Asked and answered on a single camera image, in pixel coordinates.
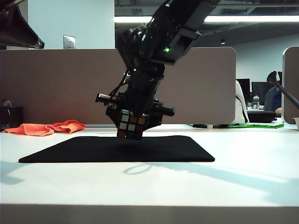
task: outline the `black mat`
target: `black mat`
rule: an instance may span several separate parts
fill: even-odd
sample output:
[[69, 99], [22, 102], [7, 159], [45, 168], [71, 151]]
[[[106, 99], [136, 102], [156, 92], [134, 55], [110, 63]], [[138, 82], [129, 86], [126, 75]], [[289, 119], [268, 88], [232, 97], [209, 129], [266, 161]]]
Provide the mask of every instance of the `black mat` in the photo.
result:
[[75, 137], [19, 159], [33, 162], [212, 162], [215, 158], [186, 136]]

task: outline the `green object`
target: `green object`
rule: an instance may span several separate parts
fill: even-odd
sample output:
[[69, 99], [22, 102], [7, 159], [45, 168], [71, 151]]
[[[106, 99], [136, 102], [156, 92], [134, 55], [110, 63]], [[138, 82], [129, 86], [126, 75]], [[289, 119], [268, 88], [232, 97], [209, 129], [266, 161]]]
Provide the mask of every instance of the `green object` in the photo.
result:
[[284, 124], [280, 125], [257, 125], [257, 124], [252, 124], [252, 125], [230, 125], [228, 128], [245, 128], [245, 127], [258, 127], [258, 128], [280, 128], [284, 127]]
[[170, 50], [171, 50], [171, 48], [166, 47], [166, 48], [164, 49], [164, 52], [168, 53]]

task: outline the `desk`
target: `desk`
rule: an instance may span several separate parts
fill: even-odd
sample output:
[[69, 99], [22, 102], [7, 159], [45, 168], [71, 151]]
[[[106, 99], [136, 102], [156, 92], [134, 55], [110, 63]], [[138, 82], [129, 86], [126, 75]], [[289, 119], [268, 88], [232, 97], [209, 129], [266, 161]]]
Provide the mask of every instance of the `desk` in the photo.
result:
[[210, 163], [33, 163], [18, 159], [86, 129], [46, 137], [1, 133], [1, 223], [298, 224], [299, 132], [162, 125], [144, 136], [192, 137]]

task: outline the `fluorescent light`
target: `fluorescent light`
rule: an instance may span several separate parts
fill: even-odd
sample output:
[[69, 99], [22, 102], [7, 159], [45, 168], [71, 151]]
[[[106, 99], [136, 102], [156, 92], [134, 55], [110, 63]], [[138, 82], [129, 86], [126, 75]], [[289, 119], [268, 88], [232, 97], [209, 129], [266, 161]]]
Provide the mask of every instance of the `fluorescent light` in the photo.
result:
[[145, 22], [148, 23], [151, 20], [151, 16], [116, 16], [114, 22]]
[[[114, 22], [148, 23], [151, 16], [116, 16]], [[205, 23], [222, 22], [299, 22], [298, 15], [210, 15], [206, 17]]]
[[237, 15], [219, 16], [210, 15], [205, 19], [206, 23], [218, 22], [299, 22], [297, 15]]

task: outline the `green led light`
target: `green led light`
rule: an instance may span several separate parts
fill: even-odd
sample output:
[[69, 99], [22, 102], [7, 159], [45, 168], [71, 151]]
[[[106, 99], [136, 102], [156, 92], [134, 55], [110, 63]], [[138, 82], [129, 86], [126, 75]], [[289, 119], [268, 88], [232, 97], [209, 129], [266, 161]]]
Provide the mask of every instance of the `green led light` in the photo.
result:
[[171, 50], [171, 48], [166, 47], [166, 48], [164, 49], [164, 52], [168, 53], [170, 50]]

